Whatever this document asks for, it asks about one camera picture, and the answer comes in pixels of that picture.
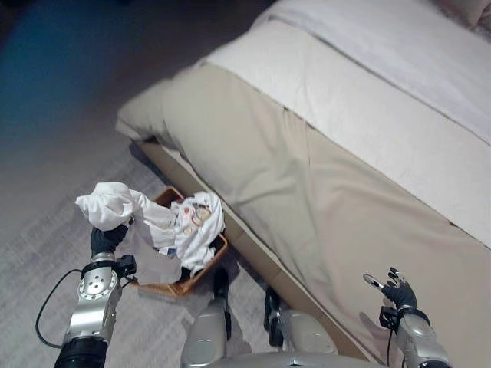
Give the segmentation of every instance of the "black cable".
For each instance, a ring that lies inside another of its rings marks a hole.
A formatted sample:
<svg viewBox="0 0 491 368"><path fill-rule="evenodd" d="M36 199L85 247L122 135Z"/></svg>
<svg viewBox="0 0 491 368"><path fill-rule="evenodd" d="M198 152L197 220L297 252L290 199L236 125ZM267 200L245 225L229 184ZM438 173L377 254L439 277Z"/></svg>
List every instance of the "black cable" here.
<svg viewBox="0 0 491 368"><path fill-rule="evenodd" d="M35 328L36 328L36 334L38 335L38 338L39 340L44 344L44 345L48 345L49 347L53 347L55 349L61 349L61 345L56 345L55 343L50 343L49 341L46 341L45 338L43 338L43 336L41 335L41 332L39 331L39 320L41 319L41 315L43 313L43 310L44 310L44 307L46 307L46 303L49 301L49 298L53 295L54 291L56 290L56 288L59 286L59 284L61 284L61 282L69 275L71 274L72 272L80 272L82 273L82 270L79 270L79 269L76 269L74 268L73 270L70 270L69 272L67 272L66 274L63 275L63 277L60 279L59 282L56 283L56 285L53 287L53 289L51 290L51 293L49 293L48 297L46 298L46 300L44 301L41 309L39 310L39 313L38 313L38 317L36 318L36 325L35 325Z"/></svg>
<svg viewBox="0 0 491 368"><path fill-rule="evenodd" d="M390 353L390 341L392 340L392 333L394 330L390 330L390 335L389 335L389 343L387 344L387 366L390 366L390 361L389 361L389 353Z"/></svg>
<svg viewBox="0 0 491 368"><path fill-rule="evenodd" d="M123 275L124 278L126 278L128 280L128 282L126 284L124 284L121 289L124 289L128 284L132 283L132 282L138 282L138 279L135 278L135 277L132 277L132 278L129 278L128 276L126 276L125 274Z"/></svg>

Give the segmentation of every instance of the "bed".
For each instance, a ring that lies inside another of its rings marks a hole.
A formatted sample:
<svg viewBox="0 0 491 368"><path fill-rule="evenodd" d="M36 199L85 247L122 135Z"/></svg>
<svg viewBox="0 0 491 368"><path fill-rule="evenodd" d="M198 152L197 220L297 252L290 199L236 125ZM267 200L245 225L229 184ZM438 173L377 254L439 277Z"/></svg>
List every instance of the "bed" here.
<svg viewBox="0 0 491 368"><path fill-rule="evenodd" d="M340 353L384 361L362 274L393 265L453 365L489 366L489 60L417 2L282 1L117 129L184 194L221 197L232 245Z"/></svg>

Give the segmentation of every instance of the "white duvet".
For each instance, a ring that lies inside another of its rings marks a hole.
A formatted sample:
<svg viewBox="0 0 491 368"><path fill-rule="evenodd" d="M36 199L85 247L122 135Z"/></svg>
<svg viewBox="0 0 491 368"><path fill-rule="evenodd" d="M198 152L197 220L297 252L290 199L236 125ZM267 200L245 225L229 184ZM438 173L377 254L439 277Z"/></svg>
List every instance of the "white duvet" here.
<svg viewBox="0 0 491 368"><path fill-rule="evenodd" d="M284 0L207 61L491 247L485 41L409 0Z"/></svg>

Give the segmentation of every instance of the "wicker basket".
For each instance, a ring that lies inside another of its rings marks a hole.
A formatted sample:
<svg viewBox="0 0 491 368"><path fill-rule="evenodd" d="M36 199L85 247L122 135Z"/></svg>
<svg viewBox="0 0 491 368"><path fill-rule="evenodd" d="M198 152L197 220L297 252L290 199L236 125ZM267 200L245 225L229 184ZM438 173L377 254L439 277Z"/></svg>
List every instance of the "wicker basket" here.
<svg viewBox="0 0 491 368"><path fill-rule="evenodd" d="M170 203L179 199L184 199L184 197L179 193L179 191L173 186L167 186L166 189L161 192L153 201L159 205L163 205L167 208L170 208ZM192 278L184 278L175 282L174 284L138 284L134 283L134 286L137 286L141 289L152 291L158 294L165 294L171 297L182 297L188 294L194 287L195 283L210 269L216 262L223 256L226 252L226 249L229 245L227 239L222 235L218 234L218 236L213 240L210 247L214 247L216 250L215 256L212 260L206 265L206 267L197 272Z"/></svg>

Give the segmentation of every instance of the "pillow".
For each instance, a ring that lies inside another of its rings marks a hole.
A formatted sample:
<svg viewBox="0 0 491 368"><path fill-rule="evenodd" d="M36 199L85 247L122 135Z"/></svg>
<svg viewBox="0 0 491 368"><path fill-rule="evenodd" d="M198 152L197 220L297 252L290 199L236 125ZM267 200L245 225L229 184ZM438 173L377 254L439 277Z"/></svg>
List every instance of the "pillow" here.
<svg viewBox="0 0 491 368"><path fill-rule="evenodd" d="M474 26L483 15L484 9L491 4L491 0L440 0L439 3L459 15L468 25Z"/></svg>

